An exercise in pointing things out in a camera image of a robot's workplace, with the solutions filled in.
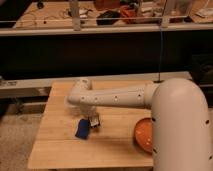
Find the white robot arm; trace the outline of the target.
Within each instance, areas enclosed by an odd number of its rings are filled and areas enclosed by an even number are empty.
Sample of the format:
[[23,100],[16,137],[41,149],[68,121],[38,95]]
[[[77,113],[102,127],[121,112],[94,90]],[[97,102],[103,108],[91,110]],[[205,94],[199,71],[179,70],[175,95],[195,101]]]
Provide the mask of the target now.
[[83,78],[75,83],[66,103],[149,108],[153,171],[213,171],[208,104],[190,80],[172,78],[159,84],[94,90],[91,81]]

